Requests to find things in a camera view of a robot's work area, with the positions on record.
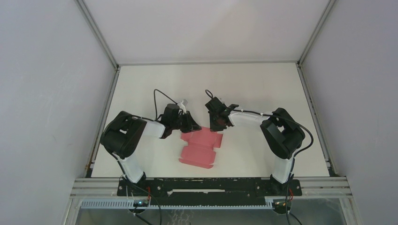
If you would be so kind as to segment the pink cardboard box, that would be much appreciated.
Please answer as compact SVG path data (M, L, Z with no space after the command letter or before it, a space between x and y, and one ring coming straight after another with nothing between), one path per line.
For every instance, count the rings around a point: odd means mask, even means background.
M221 147L222 138L222 133L212 132L208 127L182 133L181 139L186 145L182 149L179 162L205 169L212 168L216 157L214 149Z

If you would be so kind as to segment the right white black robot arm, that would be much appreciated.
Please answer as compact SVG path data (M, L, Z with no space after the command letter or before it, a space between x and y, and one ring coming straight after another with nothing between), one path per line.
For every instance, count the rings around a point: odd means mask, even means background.
M211 97L205 104L209 113L210 130L223 131L228 127L249 127L260 129L270 150L274 153L275 164L271 174L271 188L277 195L284 195L290 189L295 156L307 132L313 143L314 137L303 125L297 123L284 108L272 113L258 113L238 110L238 105L226 106L219 98Z

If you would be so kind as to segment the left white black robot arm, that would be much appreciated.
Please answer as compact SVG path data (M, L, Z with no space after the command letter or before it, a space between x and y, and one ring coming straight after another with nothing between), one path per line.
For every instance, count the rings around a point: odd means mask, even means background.
M102 132L100 144L117 161L123 177L129 181L129 190L142 195L147 188L143 180L146 175L134 153L141 137L165 139L174 130L187 134L201 129L184 104L168 104L160 118L155 120L119 112Z

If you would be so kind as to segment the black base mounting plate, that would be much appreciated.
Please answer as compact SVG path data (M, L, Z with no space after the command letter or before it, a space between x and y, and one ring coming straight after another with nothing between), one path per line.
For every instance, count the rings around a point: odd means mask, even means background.
M137 184L121 178L117 196L143 197L155 206L261 206L266 198L302 196L300 181L279 184L270 178L146 178Z

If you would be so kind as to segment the aluminium front frame rail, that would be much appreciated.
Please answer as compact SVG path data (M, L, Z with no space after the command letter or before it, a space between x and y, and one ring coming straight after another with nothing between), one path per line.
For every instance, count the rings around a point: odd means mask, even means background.
M275 187L269 178L148 178L139 185L152 195L171 196L174 193L245 193L247 197L280 197L292 194L296 198L352 198L345 177L298 177L289 188ZM120 178L76 179L71 197L111 198L125 189Z

